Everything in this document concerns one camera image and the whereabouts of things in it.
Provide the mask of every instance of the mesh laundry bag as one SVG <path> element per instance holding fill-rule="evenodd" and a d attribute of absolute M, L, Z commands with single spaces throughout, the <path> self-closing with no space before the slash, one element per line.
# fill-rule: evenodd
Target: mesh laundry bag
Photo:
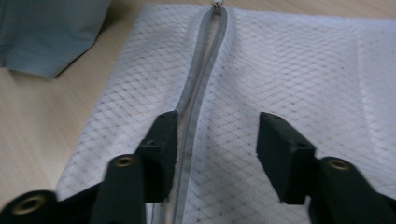
<path fill-rule="evenodd" d="M 211 11 L 142 9 L 60 199 L 101 181 L 111 158 L 134 153 L 159 114 L 180 108 L 183 165 L 164 222 L 309 223 L 305 206 L 279 203 L 256 157 L 261 111 L 288 120 L 319 158 L 351 161 L 396 198 L 396 21 L 223 7 L 203 56 Z"/>

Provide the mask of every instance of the zipper pull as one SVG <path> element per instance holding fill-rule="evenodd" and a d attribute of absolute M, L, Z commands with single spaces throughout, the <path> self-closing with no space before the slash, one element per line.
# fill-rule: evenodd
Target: zipper pull
<path fill-rule="evenodd" d="M 213 7 L 215 7 L 216 9 L 220 9 L 222 4 L 223 4 L 223 0 L 213 0 Z"/>

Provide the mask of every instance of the table surface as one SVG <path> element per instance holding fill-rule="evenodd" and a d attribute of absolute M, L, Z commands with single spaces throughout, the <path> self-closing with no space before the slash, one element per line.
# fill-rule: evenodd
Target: table surface
<path fill-rule="evenodd" d="M 57 78 L 0 68 L 0 206 L 54 189 L 143 0 L 113 0 L 96 43 Z M 151 1 L 209 5 L 210 0 Z M 226 0 L 250 10 L 396 19 L 394 0 Z"/>

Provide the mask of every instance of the zipper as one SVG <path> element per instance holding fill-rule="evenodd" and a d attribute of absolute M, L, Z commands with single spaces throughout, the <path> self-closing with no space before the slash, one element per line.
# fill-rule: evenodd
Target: zipper
<path fill-rule="evenodd" d="M 214 0 L 212 9 L 206 12 L 203 17 L 189 77 L 177 105 L 177 112 L 180 114 L 179 124 L 182 125 L 184 123 L 185 127 L 180 128 L 182 132 L 180 136 L 182 138 L 177 156 L 174 199 L 168 205 L 170 223 L 174 224 L 182 223 L 183 221 L 191 171 L 192 147 L 194 145 L 199 112 L 227 27 L 227 11 L 221 4 L 222 1 Z M 207 37 L 210 37 L 210 29 L 216 24 L 219 26 L 216 27 L 217 31 L 213 40 L 209 38 L 205 45 Z"/>

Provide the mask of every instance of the gray fabric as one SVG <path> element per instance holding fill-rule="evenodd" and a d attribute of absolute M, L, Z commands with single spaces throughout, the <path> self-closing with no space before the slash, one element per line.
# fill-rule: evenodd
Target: gray fabric
<path fill-rule="evenodd" d="M 56 77 L 93 44 L 109 3 L 0 1 L 0 66 Z"/>

